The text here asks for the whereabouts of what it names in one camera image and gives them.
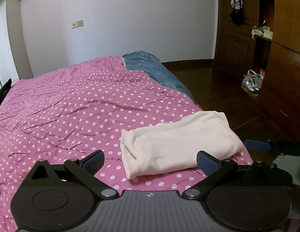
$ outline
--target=electrical outlet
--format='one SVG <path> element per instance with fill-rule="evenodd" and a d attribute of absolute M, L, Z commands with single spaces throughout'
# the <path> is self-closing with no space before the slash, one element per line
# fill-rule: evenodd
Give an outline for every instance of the electrical outlet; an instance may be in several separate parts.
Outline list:
<path fill-rule="evenodd" d="M 77 27 L 77 22 L 72 22 L 72 29 Z"/>
<path fill-rule="evenodd" d="M 77 27 L 83 26 L 83 20 L 77 21 Z"/>

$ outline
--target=pink blanket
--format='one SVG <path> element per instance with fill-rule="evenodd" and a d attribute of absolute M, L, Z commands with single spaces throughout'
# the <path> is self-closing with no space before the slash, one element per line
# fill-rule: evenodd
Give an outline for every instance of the pink blanket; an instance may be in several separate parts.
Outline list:
<path fill-rule="evenodd" d="M 202 180 L 201 170 L 127 180 L 121 130 L 179 121 L 200 111 L 181 92 L 162 87 L 142 71 L 125 69 L 119 56 L 84 63 L 17 82 L 0 106 L 0 231 L 15 231 L 11 199 L 40 158 L 61 164 L 103 150 L 96 177 L 116 190 L 179 190 Z M 252 162 L 246 149 L 233 156 Z"/>

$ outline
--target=green box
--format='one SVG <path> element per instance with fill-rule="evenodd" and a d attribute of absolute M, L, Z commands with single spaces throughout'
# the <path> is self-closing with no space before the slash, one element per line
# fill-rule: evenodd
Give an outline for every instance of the green box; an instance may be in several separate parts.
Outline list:
<path fill-rule="evenodd" d="M 272 39 L 273 38 L 273 32 L 268 31 L 268 30 L 264 30 L 264 37 L 266 37 L 268 39 Z"/>

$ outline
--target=wooden wardrobe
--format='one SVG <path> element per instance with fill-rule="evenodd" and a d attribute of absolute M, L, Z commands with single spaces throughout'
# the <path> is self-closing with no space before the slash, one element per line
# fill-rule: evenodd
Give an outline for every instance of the wooden wardrobe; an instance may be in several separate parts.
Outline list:
<path fill-rule="evenodd" d="M 230 0 L 219 0 L 215 65 L 239 79 L 249 69 L 265 67 L 258 105 L 300 141 L 300 0 L 243 4 L 245 24 L 237 26 L 230 18 Z M 273 39 L 253 40 L 254 26 L 270 18 Z"/>

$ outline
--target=white towel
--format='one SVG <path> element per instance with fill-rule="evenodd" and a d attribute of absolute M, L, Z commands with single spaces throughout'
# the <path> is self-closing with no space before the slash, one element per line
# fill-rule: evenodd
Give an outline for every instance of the white towel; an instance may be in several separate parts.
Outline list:
<path fill-rule="evenodd" d="M 122 161 L 128 179 L 197 166 L 204 150 L 219 160 L 243 148 L 224 113 L 200 111 L 174 123 L 122 130 Z"/>

